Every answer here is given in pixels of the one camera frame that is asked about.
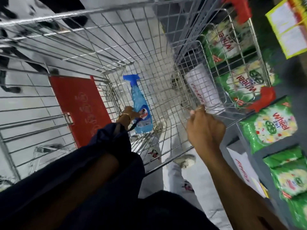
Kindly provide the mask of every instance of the person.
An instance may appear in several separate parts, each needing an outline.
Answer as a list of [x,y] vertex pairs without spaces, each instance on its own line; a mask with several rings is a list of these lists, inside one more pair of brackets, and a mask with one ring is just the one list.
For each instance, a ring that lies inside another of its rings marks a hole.
[[[98,130],[90,143],[47,165],[0,193],[0,223],[11,229],[217,229],[203,212],[192,186],[181,176],[190,155],[169,163],[170,191],[163,190],[158,140],[163,125],[140,155],[127,133],[139,113],[126,107],[116,123]],[[191,111],[186,131],[208,167],[233,229],[286,229],[224,160],[219,145],[225,125]],[[143,165],[143,159],[151,163]]]

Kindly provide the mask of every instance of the hand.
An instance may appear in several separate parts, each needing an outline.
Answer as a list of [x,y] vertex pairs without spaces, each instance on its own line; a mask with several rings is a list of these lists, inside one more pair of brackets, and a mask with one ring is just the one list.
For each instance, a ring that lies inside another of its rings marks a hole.
[[187,134],[190,143],[197,148],[219,146],[226,131],[225,124],[211,114],[207,114],[203,105],[191,111],[187,123]]
[[140,117],[140,114],[138,112],[133,111],[132,106],[126,106],[123,113],[127,113],[131,120]]

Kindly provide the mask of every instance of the dark clothing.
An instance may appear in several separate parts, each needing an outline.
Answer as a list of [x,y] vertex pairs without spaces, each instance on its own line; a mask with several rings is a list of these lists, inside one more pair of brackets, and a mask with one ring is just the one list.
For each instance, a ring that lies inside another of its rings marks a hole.
[[145,199],[138,193],[145,171],[131,152],[128,133],[113,137],[116,124],[98,130],[79,148],[0,193],[0,224],[11,229],[48,204],[65,186],[105,151],[119,161],[119,172],[72,211],[59,229],[217,229],[205,214],[179,195],[160,191]]

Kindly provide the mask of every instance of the shoe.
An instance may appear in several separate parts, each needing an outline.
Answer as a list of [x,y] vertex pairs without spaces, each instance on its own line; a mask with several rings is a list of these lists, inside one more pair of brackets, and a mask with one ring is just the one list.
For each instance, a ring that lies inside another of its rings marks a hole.
[[192,154],[185,154],[179,158],[176,158],[173,160],[176,164],[180,166],[182,169],[186,169],[191,167],[196,163],[196,156]]
[[164,124],[161,123],[161,122],[158,123],[158,124],[154,127],[154,130],[153,130],[154,134],[155,134],[155,135],[161,134],[162,131],[163,131],[163,128],[164,128]]

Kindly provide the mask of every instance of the dark blue sleeve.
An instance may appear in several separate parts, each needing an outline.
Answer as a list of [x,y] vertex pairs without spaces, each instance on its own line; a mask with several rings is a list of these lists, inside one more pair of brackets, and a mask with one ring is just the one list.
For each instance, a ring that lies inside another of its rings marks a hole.
[[106,151],[118,159],[122,173],[127,171],[126,168],[131,165],[134,166],[138,171],[137,177],[134,175],[138,187],[136,190],[139,189],[145,173],[142,160],[138,154],[131,152],[130,139],[122,125],[120,125],[120,133],[114,135],[116,125],[116,123],[110,123],[99,129],[87,146],[48,164],[43,169],[0,192],[0,224],[35,199],[68,181]]

